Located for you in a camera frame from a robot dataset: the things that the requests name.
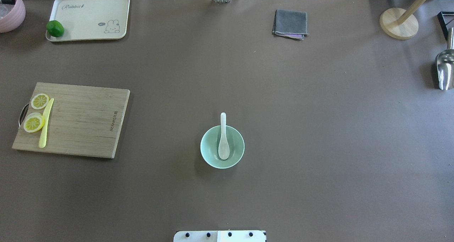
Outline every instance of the wooden stand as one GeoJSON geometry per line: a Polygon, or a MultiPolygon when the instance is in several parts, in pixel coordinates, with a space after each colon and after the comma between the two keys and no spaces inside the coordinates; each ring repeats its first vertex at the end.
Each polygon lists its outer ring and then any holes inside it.
{"type": "Polygon", "coordinates": [[[380,16],[381,29],[389,36],[398,40],[408,40],[418,32],[418,20],[413,13],[426,0],[415,0],[408,10],[391,8],[380,16]]]}

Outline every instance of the cutting board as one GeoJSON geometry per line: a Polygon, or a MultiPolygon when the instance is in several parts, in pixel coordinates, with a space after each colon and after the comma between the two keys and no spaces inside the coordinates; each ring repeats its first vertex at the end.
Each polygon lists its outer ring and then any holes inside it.
{"type": "MultiPolygon", "coordinates": [[[[23,123],[13,149],[114,158],[123,124],[129,90],[53,83],[36,83],[32,97],[45,93],[54,98],[47,145],[38,147],[41,131],[28,133],[23,123]]],[[[27,113],[40,112],[29,107],[27,113]]]]}

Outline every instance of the cutting board handle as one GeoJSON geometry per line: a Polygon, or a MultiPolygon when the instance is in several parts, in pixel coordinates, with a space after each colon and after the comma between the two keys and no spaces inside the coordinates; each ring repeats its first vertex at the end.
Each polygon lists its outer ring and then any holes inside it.
{"type": "Polygon", "coordinates": [[[19,129],[21,128],[21,124],[22,122],[24,121],[24,119],[26,118],[26,115],[27,115],[27,111],[28,111],[28,106],[29,106],[29,103],[27,103],[26,105],[24,105],[24,108],[22,108],[22,111],[21,111],[21,116],[19,117],[19,129]]]}

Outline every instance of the round wooden base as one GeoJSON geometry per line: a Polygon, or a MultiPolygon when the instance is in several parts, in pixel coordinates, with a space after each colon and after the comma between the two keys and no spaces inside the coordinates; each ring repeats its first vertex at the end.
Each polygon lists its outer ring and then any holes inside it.
{"type": "Polygon", "coordinates": [[[397,20],[404,14],[405,10],[401,8],[391,8],[384,11],[380,16],[381,29],[389,36],[399,39],[408,40],[418,32],[418,20],[410,15],[402,24],[397,24],[397,20]]]}

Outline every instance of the lime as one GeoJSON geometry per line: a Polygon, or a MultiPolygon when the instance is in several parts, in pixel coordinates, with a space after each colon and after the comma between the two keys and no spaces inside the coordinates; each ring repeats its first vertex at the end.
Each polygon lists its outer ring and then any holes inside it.
{"type": "Polygon", "coordinates": [[[32,98],[30,104],[33,107],[33,109],[39,110],[45,108],[48,102],[49,96],[44,93],[40,93],[32,98]]]}
{"type": "Polygon", "coordinates": [[[60,22],[51,20],[47,23],[46,29],[53,37],[61,37],[65,33],[65,29],[60,22]]]}

